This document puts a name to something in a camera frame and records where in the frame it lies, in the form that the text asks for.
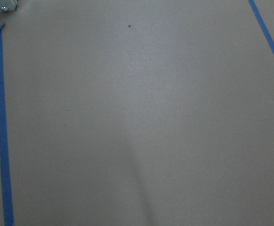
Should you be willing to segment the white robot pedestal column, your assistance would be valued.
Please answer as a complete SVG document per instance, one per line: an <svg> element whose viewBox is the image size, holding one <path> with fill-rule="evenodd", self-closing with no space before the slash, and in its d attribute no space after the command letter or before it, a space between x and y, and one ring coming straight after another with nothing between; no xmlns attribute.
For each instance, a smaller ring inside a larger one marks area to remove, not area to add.
<svg viewBox="0 0 274 226"><path fill-rule="evenodd" d="M18 0L0 0L0 13L16 11Z"/></svg>

